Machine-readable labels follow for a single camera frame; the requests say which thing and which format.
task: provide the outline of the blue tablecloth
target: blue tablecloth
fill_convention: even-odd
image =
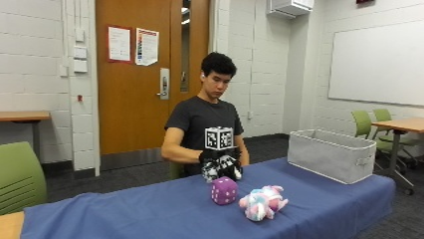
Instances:
[[[29,207],[21,238],[345,239],[392,210],[392,179],[372,175],[344,185],[285,158],[247,166],[236,184],[236,202],[224,206],[214,204],[211,185],[196,175]],[[237,200],[265,185],[280,185],[289,202],[273,219],[252,222]]]

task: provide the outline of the whiteboard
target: whiteboard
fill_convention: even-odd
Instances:
[[[328,97],[424,106],[424,21],[335,33]]]

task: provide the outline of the purple stuffed toy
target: purple stuffed toy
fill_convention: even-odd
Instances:
[[[211,200],[218,205],[226,205],[235,201],[236,183],[226,176],[211,182]]]

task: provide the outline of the door handle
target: door handle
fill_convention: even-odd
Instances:
[[[166,101],[170,99],[170,69],[160,68],[159,75],[159,93],[156,93],[156,96],[160,97],[160,100]]]

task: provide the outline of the man's hand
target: man's hand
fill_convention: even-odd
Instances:
[[[202,165],[202,176],[207,182],[212,182],[216,178],[222,177],[219,174],[219,158],[223,156],[224,151],[204,149],[199,155],[199,163]]]
[[[234,181],[240,179],[241,168],[239,166],[239,161],[230,157],[228,155],[223,155],[218,161],[219,170],[218,175],[227,176]]]
[[[199,163],[206,164],[210,161],[218,160],[223,155],[224,155],[224,151],[204,149],[199,155]]]

